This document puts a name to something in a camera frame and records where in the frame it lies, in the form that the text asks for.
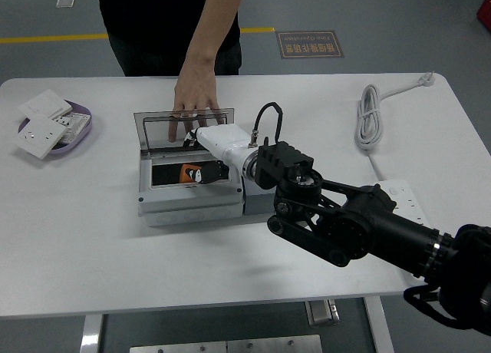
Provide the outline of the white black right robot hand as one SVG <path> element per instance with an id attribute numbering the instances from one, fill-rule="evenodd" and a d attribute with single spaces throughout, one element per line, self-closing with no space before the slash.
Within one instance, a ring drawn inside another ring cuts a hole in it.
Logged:
<path id="1" fill-rule="evenodd" d="M 223 179 L 228 168 L 235 167 L 243 178 L 253 181 L 258 155 L 258 134 L 257 128 L 248 134 L 236 124 L 190 130 L 183 141 L 183 147 L 190 144 L 194 147 L 200 145 L 216 158 L 216 162 L 199 169 L 185 169 L 186 175 L 197 183 L 213 183 Z"/>

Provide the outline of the person's hand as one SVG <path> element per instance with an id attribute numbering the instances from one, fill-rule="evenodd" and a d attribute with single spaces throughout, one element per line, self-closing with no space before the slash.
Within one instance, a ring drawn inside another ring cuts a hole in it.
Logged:
<path id="1" fill-rule="evenodd" d="M 216 76 L 212 65 L 184 63 L 174 88 L 172 117 L 188 117 L 194 111 L 219 112 Z"/>

